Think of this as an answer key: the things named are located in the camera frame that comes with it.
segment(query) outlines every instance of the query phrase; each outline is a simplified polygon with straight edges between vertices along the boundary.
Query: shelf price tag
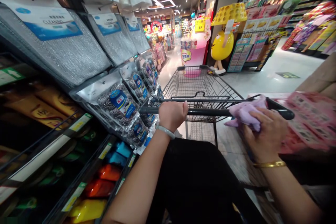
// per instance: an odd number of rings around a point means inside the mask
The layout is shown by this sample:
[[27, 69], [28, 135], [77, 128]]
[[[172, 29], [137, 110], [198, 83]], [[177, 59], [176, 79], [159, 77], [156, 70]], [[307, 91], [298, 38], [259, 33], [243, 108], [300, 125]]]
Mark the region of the shelf price tag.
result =
[[104, 159], [104, 157], [106, 156], [106, 154], [109, 152], [109, 150], [111, 149], [112, 144], [111, 143], [107, 143], [107, 145], [105, 146], [104, 150], [101, 152], [101, 154], [99, 155], [99, 159]]
[[205, 31], [205, 19], [195, 20], [195, 32]]
[[65, 204], [65, 206], [61, 210], [62, 212], [69, 212], [71, 210], [72, 206], [76, 202], [76, 199], [82, 194], [82, 192], [84, 191], [86, 185], [87, 185], [87, 183], [84, 183], [84, 182], [81, 182], [79, 184], [79, 186], [77, 187], [77, 189], [74, 191], [74, 193], [72, 194], [72, 196], [70, 197], [70, 199], [68, 200], [68, 202]]
[[78, 119], [77, 122], [75, 122], [69, 129], [73, 131], [79, 131], [90, 119], [92, 118], [92, 115], [85, 113], [81, 118]]
[[131, 157], [131, 160], [128, 163], [128, 167], [132, 167], [134, 159], [135, 159], [135, 154], [133, 154], [133, 156]]

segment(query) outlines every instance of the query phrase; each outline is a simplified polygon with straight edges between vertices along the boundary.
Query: orange bottle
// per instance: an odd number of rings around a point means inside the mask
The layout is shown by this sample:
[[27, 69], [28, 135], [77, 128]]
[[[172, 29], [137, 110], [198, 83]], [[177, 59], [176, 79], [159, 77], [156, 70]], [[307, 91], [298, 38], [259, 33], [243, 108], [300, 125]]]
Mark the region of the orange bottle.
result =
[[112, 181], [95, 179], [85, 187], [87, 197], [107, 197], [111, 194], [115, 183]]
[[112, 164], [107, 164], [99, 169], [98, 174], [101, 179], [117, 181], [120, 178], [121, 170]]

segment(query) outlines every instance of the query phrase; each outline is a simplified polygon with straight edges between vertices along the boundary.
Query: wire mesh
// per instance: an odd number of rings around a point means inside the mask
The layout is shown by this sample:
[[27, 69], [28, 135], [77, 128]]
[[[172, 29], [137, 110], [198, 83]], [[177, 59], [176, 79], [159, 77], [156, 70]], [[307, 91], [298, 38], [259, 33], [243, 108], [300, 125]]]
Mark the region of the wire mesh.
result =
[[[230, 100], [243, 99], [218, 75], [209, 75], [208, 70], [209, 67], [205, 65], [178, 68], [162, 92], [164, 99], [195, 100], [188, 102], [189, 108], [219, 110], [237, 104]], [[225, 118], [227, 117], [187, 115], [185, 120], [215, 123]]]

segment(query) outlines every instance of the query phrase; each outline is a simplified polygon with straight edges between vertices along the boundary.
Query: yellow bottle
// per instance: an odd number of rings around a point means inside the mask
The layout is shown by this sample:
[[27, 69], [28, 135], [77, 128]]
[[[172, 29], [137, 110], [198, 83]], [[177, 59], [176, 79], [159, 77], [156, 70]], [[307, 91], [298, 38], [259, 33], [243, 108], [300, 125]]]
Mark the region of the yellow bottle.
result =
[[[33, 94], [22, 95], [15, 91], [7, 91], [2, 94], [9, 100], [9, 102], [4, 104], [5, 107], [14, 109], [50, 128], [55, 128], [59, 123], [67, 119], [65, 115], [41, 101]], [[63, 123], [56, 130], [67, 128], [68, 126], [68, 123]]]
[[72, 223], [80, 223], [92, 219], [100, 218], [103, 214], [107, 201], [105, 199], [85, 199], [79, 205], [74, 206], [69, 217], [72, 217]]
[[[60, 111], [62, 114], [71, 116], [76, 111], [80, 111], [80, 109], [75, 105], [74, 101], [70, 100], [67, 96], [65, 96], [53, 86], [44, 86], [39, 81], [30, 83], [30, 85], [37, 89], [34, 95]], [[73, 117], [79, 118], [80, 116], [82, 116], [81, 113], [76, 113]]]

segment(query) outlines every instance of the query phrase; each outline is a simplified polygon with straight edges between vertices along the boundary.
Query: yellow price label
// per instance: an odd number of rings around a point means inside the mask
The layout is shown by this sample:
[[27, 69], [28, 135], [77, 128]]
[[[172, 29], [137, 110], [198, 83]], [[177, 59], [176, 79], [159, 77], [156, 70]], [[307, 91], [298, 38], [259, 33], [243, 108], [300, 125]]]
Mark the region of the yellow price label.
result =
[[195, 21], [195, 32], [204, 32], [205, 31], [205, 20], [200, 19]]

